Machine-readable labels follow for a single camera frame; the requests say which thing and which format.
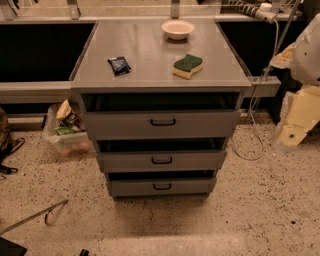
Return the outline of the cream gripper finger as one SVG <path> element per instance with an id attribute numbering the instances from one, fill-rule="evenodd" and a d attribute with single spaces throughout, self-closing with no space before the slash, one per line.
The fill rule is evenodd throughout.
<path id="1" fill-rule="evenodd" d="M 291 69 L 292 56 L 295 50 L 295 43 L 287 46 L 281 53 L 271 59 L 271 66 L 278 69 Z"/>
<path id="2" fill-rule="evenodd" d="M 320 122 L 320 87 L 303 85 L 296 93 L 287 92 L 280 117 L 274 148 L 288 152 L 296 148 Z"/>

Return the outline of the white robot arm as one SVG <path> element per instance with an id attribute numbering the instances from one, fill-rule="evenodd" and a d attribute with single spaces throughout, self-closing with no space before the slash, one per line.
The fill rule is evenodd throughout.
<path id="1" fill-rule="evenodd" d="M 320 13 L 282 53 L 271 60 L 276 68 L 288 68 L 302 87 L 287 93 L 280 111 L 274 147 L 281 152 L 296 148 L 320 122 Z"/>

